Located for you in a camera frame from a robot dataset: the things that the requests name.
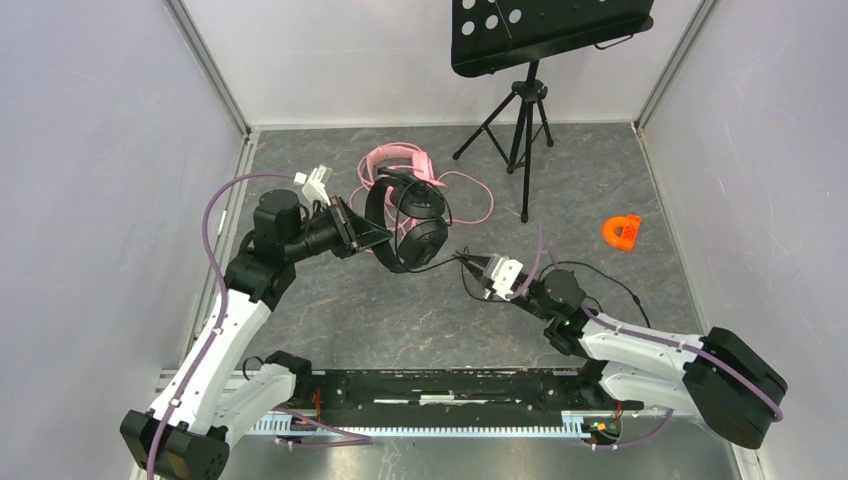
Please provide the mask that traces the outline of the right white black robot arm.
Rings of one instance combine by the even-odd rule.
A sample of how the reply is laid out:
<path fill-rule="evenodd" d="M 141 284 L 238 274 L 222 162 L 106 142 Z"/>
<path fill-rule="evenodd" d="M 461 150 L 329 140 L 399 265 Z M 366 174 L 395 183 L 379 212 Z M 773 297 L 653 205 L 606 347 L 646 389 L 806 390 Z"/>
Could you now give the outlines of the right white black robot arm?
<path fill-rule="evenodd" d="M 786 380 L 729 329 L 681 334 L 630 324 L 589 306 L 571 270 L 532 273 L 503 255 L 457 257 L 489 299 L 545 321 L 544 336 L 555 350 L 585 360 L 589 374 L 579 378 L 577 392 L 591 408 L 612 400 L 663 407 L 753 450 L 785 418 Z"/>

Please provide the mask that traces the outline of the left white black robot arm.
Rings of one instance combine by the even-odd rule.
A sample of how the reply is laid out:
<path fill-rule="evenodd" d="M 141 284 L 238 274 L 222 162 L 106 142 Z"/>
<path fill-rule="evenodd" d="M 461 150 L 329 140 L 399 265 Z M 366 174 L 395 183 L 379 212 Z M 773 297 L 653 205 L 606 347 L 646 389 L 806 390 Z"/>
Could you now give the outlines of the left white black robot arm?
<path fill-rule="evenodd" d="M 386 242 L 386 227 L 337 196 L 310 218 L 292 190 L 260 197 L 247 235 L 225 273 L 212 315 L 167 387 L 120 425 L 133 459 L 151 479 L 217 479 L 231 448 L 274 407 L 306 405 L 314 394 L 309 362 L 285 354 L 226 394 L 246 347 L 296 278 L 297 262 L 330 251 L 347 258 Z"/>

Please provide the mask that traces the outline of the black headphones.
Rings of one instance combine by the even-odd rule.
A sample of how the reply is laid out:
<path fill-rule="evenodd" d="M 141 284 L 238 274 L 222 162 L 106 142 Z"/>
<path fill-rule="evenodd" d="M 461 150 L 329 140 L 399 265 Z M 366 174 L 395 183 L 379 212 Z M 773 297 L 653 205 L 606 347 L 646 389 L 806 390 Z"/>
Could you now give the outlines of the black headphones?
<path fill-rule="evenodd" d="M 448 239 L 452 219 L 435 186 L 408 170 L 389 167 L 377 169 L 364 214 L 390 234 L 373 253 L 392 273 L 411 273 L 433 260 Z"/>

